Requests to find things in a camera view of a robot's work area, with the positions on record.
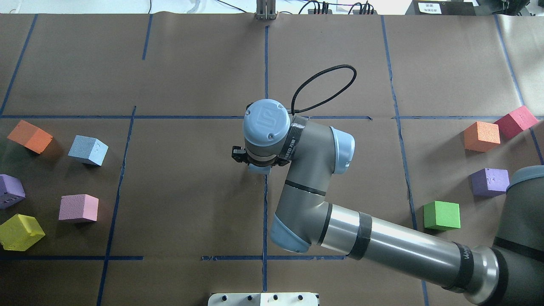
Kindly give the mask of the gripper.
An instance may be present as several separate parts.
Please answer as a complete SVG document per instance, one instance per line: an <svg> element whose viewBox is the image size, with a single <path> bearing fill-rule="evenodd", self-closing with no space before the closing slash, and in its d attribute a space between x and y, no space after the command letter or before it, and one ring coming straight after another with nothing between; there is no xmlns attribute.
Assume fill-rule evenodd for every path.
<svg viewBox="0 0 544 306"><path fill-rule="evenodd" d="M247 148L237 146L232 147L232 158L237 163L246 163L248 165L254 165L258 168L265 168L267 166L273 167L274 165L283 167L289 164L287 159L282 159L278 155L258 156Z"/></svg>

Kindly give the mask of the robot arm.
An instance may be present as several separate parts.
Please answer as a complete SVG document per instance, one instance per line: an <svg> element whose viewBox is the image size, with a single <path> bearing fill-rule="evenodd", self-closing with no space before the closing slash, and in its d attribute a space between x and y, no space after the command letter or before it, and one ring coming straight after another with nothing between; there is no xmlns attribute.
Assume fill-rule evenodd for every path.
<svg viewBox="0 0 544 306"><path fill-rule="evenodd" d="M492 246L469 248L328 203L332 175L345 173L352 161L351 134L260 99L246 108L243 135L245 146L232 149L237 162L266 171L289 165L270 229L284 250L303 253L316 244L373 260L480 306L542 306L542 165L513 175Z"/></svg>

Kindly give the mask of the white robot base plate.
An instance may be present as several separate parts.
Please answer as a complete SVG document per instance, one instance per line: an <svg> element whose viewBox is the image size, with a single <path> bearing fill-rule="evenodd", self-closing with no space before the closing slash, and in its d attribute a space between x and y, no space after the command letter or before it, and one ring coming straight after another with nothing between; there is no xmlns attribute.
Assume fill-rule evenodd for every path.
<svg viewBox="0 0 544 306"><path fill-rule="evenodd" d="M208 306L319 306L320 299L313 292L243 292L216 293L208 299Z"/></svg>

